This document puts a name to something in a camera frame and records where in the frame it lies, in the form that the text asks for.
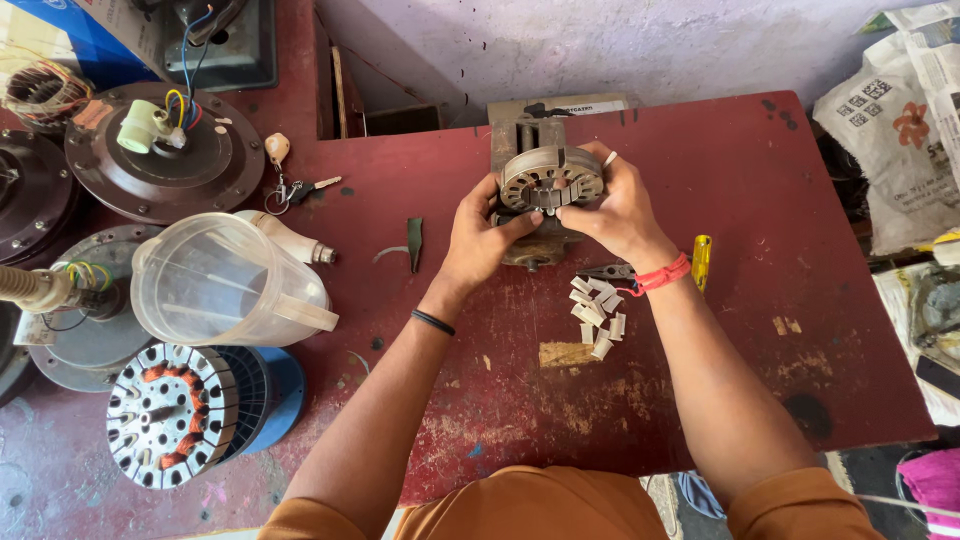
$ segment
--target orange t-shirt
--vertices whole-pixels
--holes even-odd
[[[736,540],[883,540],[857,499],[825,469],[767,479],[737,497],[727,525]],[[366,540],[339,512],[284,501],[257,540]],[[508,467],[439,501],[407,509],[395,540],[604,538],[666,540],[639,480],[571,467]]]

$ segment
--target red thread bracelet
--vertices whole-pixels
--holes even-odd
[[[680,252],[677,260],[671,262],[669,266],[664,266],[660,270],[655,270],[649,274],[636,276],[634,283],[634,285],[636,285],[636,291],[619,287],[617,287],[616,290],[627,291],[635,297],[643,296],[644,292],[675,282],[689,273],[689,271],[690,261],[686,259],[684,252]]]

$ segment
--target pink cloth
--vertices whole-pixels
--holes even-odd
[[[960,449],[941,450],[911,459],[897,466],[918,503],[960,512]],[[960,519],[926,514],[931,525],[930,540],[956,540],[960,536]],[[952,535],[936,530],[955,529]]]

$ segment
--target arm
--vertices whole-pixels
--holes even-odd
[[[487,224],[496,176],[457,208],[450,249],[417,309],[453,326],[470,292],[500,265],[507,247],[542,221],[529,212]],[[400,498],[407,460],[450,336],[410,319],[367,380],[314,445],[284,500],[303,497],[337,510],[367,538],[379,538]]]
[[[585,145],[604,162],[609,148]],[[589,234],[638,274],[679,251],[654,219],[636,167],[617,158],[605,172],[609,196],[597,210],[563,207],[564,226]],[[647,292],[666,351],[686,445],[713,494],[727,506],[772,476],[815,467],[813,452],[783,406],[731,344],[690,276]]]

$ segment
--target wooden table surface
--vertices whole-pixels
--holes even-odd
[[[278,3],[280,86],[224,95],[261,135],[290,137],[285,169],[293,179],[344,177],[281,217],[339,252],[335,264],[316,267],[341,315],[337,330],[289,348],[308,378],[300,423],[267,451],[151,491],[110,457],[107,394],[41,377],[0,409],[0,536],[156,538],[262,525],[366,377],[359,357],[376,365],[439,268],[457,203],[490,168],[490,128],[316,141],[316,59],[303,45],[313,36],[311,7]],[[603,140],[639,167],[658,219],[682,249],[698,233],[713,236],[708,304],[818,449],[935,436],[792,92],[565,125],[568,143]],[[264,185],[275,182],[269,171]],[[123,221],[106,212],[94,209],[91,220]],[[405,245],[408,217],[423,218],[416,275],[402,253],[373,262]],[[624,303],[626,336],[603,361],[541,366],[579,341],[567,299],[574,272],[614,261],[588,239],[537,274],[501,267],[470,299],[401,504],[515,464],[633,476],[692,466],[646,299]],[[373,346],[377,338],[383,348]]]

